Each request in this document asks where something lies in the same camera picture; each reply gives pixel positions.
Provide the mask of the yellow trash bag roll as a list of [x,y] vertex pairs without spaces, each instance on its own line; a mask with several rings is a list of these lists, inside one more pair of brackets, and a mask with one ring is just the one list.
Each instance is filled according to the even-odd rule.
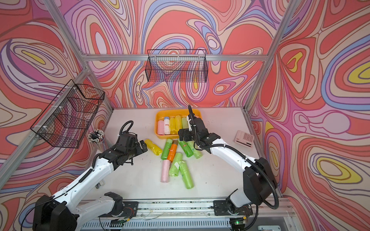
[[180,115],[175,116],[175,129],[178,132],[183,128],[182,126],[182,117]]
[[170,134],[176,134],[177,133],[177,130],[176,130],[176,122],[175,122],[175,118],[174,117],[171,117],[170,118],[169,127],[170,127]]

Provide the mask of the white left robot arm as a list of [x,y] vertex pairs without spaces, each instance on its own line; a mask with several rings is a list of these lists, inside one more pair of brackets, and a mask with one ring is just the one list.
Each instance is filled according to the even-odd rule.
[[34,209],[34,231],[79,231],[85,223],[102,215],[119,217],[125,210],[122,196],[107,192],[97,200],[79,206],[81,200],[118,167],[133,163],[133,158],[147,152],[147,145],[137,134],[122,132],[117,142],[97,154],[81,176],[52,196],[42,196]]

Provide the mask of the white blue-capped roll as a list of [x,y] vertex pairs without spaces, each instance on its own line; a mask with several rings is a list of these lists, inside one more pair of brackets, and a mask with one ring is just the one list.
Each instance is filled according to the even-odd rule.
[[170,118],[168,116],[164,117],[164,134],[170,135],[171,129],[170,129]]

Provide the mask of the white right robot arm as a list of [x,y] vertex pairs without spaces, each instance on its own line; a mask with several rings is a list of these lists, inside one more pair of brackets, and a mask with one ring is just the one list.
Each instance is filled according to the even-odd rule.
[[180,141],[194,141],[200,150],[219,157],[242,174],[242,189],[236,189],[225,200],[230,211],[251,204],[278,209],[277,183],[266,159],[245,155],[230,146],[219,135],[208,132],[202,119],[193,113],[187,116],[187,122],[188,128],[178,132]]

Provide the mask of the pink labelled trash bag roll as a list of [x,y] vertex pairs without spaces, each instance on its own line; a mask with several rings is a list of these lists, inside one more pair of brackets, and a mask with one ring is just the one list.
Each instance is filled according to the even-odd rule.
[[158,135],[165,135],[164,133],[164,121],[159,120],[157,123],[157,134]]

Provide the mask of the light green trash bag roll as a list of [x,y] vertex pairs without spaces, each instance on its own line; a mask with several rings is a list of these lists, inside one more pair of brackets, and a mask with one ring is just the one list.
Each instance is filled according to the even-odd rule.
[[188,120],[187,120],[186,116],[181,118],[181,123],[182,123],[182,129],[188,129],[189,128]]

